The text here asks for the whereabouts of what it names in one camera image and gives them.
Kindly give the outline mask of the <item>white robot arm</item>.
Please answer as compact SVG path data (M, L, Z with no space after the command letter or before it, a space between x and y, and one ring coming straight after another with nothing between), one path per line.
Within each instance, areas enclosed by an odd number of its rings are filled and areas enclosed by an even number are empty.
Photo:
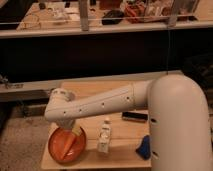
M77 118L147 109L152 171L213 171L206 96L184 75L165 75L74 100L61 88L52 91L45 118L71 127Z

